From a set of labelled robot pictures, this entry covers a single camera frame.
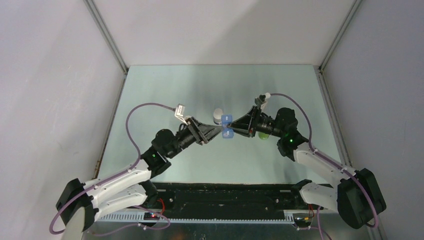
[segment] white tabletop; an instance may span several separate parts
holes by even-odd
[[[246,114],[260,94],[284,93],[294,98],[310,118],[313,144],[340,161],[335,138],[312,65],[175,65],[131,66],[106,145],[99,176],[116,172],[137,158],[130,143],[125,120],[136,105],[157,102],[175,108],[186,106],[190,115],[205,124],[213,123],[215,108],[233,119]],[[264,111],[275,117],[277,110],[295,110],[298,130],[306,138],[308,126],[301,112],[289,100],[272,96]],[[143,153],[161,129],[174,133],[180,125],[174,114],[161,107],[145,106],[133,113],[129,129]],[[326,183],[306,167],[282,157],[278,138],[220,135],[210,143],[193,144],[173,159],[172,166],[153,182],[223,184],[296,184],[303,179]]]

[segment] gray wall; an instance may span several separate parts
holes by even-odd
[[[350,156],[372,170],[389,239],[421,239],[424,1],[364,1],[324,70]]]
[[[123,73],[82,0],[2,1],[0,21],[0,239],[60,239],[55,203],[93,176]]]

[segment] green object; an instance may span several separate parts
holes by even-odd
[[[262,140],[267,140],[270,137],[270,135],[263,132],[259,132],[258,137]]]

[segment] robotic arm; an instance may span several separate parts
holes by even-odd
[[[110,180],[101,185],[99,183],[104,181],[103,178],[87,182],[80,182],[77,178],[71,180],[56,204],[58,211],[78,194],[89,188],[90,190],[78,197],[61,213],[60,217],[65,225],[80,207],[85,209],[83,229],[85,231],[107,214],[131,206],[155,203],[157,190],[150,179],[171,166],[168,158],[172,159],[193,143],[207,144],[223,131],[222,126],[203,124],[194,117],[185,119],[182,117],[182,111],[184,106],[179,105],[175,110],[175,116],[183,122],[184,128],[175,135],[169,129],[158,131],[151,141],[151,147],[140,156],[140,160],[135,165],[130,164],[117,172],[123,174],[113,173],[105,178]]]
[[[277,147],[283,157],[312,169],[331,185],[328,187],[308,179],[302,180],[291,190],[298,204],[303,202],[330,209],[339,213],[349,226],[359,229],[373,219],[374,215],[365,195],[351,179],[353,176],[365,189],[376,214],[386,209],[379,185],[371,171],[366,168],[357,171],[343,164],[340,165],[340,170],[330,164],[330,161],[337,162],[324,153],[318,154],[318,150],[309,143],[309,140],[299,133],[294,110],[280,108],[275,119],[262,112],[269,97],[270,95],[261,95],[256,98],[256,105],[246,115],[230,123],[227,128],[248,138],[254,137],[256,132],[278,137]]]

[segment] blue object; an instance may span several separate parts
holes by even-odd
[[[227,125],[233,121],[233,115],[226,114],[221,116],[222,126],[224,131],[222,131],[223,139],[232,139],[234,137],[234,131],[231,128],[227,128]]]

